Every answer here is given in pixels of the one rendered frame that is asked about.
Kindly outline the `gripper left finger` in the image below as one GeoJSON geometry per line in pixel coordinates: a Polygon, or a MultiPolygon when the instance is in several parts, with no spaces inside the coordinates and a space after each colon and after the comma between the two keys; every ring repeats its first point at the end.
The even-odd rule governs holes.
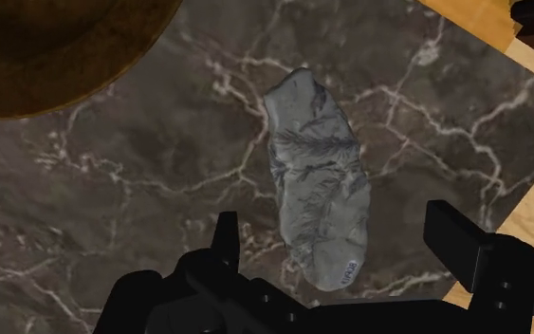
{"type": "Polygon", "coordinates": [[[313,334],[309,309],[240,274],[239,256],[237,213],[223,212],[211,245],[182,255],[172,274],[121,276],[93,334],[313,334]]]}

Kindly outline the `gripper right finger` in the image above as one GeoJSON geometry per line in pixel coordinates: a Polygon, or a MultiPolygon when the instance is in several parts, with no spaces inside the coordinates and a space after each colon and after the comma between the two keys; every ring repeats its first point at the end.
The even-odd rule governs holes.
{"type": "Polygon", "coordinates": [[[481,334],[530,334],[534,318],[534,247],[485,232],[445,200],[426,205],[423,239],[472,295],[468,313],[481,334]]]}

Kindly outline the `brown round bowl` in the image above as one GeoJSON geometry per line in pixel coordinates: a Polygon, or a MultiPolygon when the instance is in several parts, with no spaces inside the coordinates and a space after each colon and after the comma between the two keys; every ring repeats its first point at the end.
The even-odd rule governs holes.
{"type": "Polygon", "coordinates": [[[0,0],[0,120],[67,107],[130,69],[183,0],[0,0]]]}

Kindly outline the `grey fossil stone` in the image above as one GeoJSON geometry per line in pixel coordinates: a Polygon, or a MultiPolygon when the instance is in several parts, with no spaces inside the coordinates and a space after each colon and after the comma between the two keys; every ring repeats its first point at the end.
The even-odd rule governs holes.
{"type": "Polygon", "coordinates": [[[280,235],[305,280],[352,284],[365,262],[371,184],[345,114],[313,73],[297,68],[264,96],[280,235]]]}

